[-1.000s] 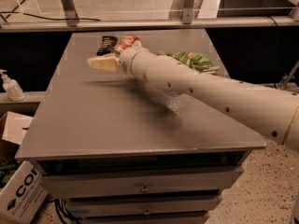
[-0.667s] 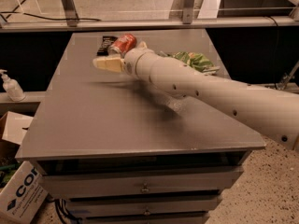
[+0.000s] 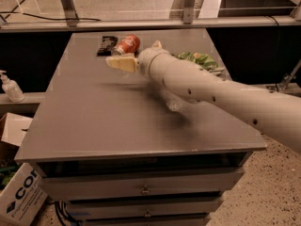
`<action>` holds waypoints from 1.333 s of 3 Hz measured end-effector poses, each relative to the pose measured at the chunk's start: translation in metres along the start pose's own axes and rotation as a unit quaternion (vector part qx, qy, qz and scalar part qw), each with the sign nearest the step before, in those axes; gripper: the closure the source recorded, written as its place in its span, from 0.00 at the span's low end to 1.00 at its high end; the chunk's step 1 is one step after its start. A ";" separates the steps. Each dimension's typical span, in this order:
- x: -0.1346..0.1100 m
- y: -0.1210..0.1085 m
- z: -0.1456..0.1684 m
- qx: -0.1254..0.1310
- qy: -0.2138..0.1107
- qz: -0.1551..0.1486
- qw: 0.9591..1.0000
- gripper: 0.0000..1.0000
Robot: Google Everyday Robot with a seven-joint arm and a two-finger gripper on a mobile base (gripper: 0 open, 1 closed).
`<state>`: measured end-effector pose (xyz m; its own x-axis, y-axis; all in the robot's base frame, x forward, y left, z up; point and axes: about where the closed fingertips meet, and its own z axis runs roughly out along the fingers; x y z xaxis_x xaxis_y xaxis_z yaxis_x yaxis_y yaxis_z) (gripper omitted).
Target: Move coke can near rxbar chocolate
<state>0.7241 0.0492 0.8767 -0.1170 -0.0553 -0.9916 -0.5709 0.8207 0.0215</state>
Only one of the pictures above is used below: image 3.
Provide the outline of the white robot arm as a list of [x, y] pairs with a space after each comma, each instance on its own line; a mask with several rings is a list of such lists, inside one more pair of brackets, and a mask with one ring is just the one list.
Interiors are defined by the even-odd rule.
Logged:
[[138, 56], [109, 56], [106, 64], [141, 75], [189, 103], [207, 102], [301, 153], [301, 98], [220, 78], [174, 57], [156, 41]]

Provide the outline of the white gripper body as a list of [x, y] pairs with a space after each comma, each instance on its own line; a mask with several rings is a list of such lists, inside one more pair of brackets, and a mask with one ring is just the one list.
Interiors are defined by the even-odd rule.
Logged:
[[166, 59], [170, 59], [169, 51], [162, 48], [149, 47], [138, 55], [137, 70], [152, 81], [161, 81], [166, 68]]

